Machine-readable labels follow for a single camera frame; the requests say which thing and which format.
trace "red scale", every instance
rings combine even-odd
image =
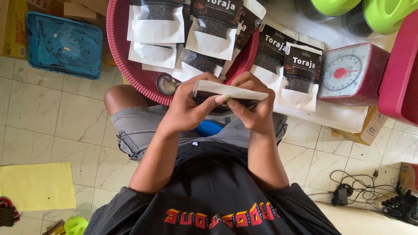
[[[377,105],[391,118],[418,125],[418,11],[405,18],[392,54],[361,43],[324,54],[318,99],[346,106]]]

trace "red plastic tray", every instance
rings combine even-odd
[[[418,125],[418,10],[403,21],[380,87],[380,113]]]
[[[107,8],[107,37],[117,66],[126,79],[143,95],[169,106],[173,95],[162,95],[155,85],[160,72],[142,70],[141,63],[128,60],[130,41],[126,40],[129,16],[129,0],[110,0]],[[239,54],[226,77],[229,80],[249,71],[257,55],[258,30]]]

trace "blue object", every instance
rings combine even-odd
[[[102,65],[100,28],[30,11],[28,63],[37,69],[97,80]]]

